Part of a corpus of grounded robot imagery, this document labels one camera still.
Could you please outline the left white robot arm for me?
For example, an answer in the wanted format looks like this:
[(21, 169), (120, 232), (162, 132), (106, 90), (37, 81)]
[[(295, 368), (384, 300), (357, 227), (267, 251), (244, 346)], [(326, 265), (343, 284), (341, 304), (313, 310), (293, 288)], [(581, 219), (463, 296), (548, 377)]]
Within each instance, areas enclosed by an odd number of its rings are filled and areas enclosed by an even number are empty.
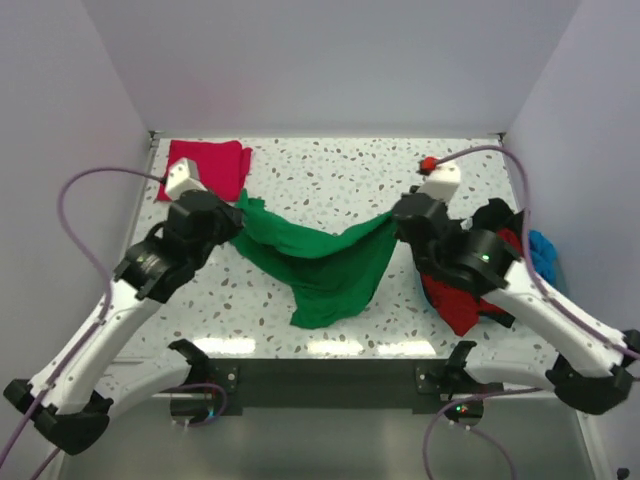
[(191, 282), (213, 249), (236, 237), (243, 213), (209, 190), (188, 190), (165, 221), (132, 245), (108, 278), (108, 290), (63, 350), (31, 379), (14, 379), (4, 397), (50, 443), (69, 455), (92, 446), (111, 419), (165, 389), (200, 390), (210, 358), (191, 341), (169, 344), (129, 384), (102, 377), (133, 334)]

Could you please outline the green t-shirt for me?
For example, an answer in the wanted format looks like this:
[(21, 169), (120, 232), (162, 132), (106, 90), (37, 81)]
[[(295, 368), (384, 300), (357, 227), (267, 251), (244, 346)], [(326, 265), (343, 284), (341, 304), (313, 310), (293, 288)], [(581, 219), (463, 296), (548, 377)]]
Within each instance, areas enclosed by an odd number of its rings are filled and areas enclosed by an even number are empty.
[(296, 310), (290, 324), (320, 329), (361, 314), (397, 245), (389, 212), (330, 233), (291, 223), (242, 191), (236, 207), (244, 228), (231, 241), (238, 253), (289, 286)]

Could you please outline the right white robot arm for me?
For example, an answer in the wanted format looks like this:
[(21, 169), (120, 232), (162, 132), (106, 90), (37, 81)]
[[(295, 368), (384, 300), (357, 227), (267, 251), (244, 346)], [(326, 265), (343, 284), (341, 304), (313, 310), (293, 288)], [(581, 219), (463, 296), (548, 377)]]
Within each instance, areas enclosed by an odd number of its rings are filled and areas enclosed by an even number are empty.
[(446, 205), (424, 193), (404, 195), (392, 209), (400, 241), (422, 274), (483, 299), (522, 322), (557, 352), (537, 360), (512, 347), (461, 341), (446, 362), (445, 379), (459, 393), (477, 384), (505, 383), (550, 391), (566, 405), (601, 415), (627, 400), (627, 368), (639, 334), (598, 321), (529, 272), (522, 255), (498, 233), (463, 230)]

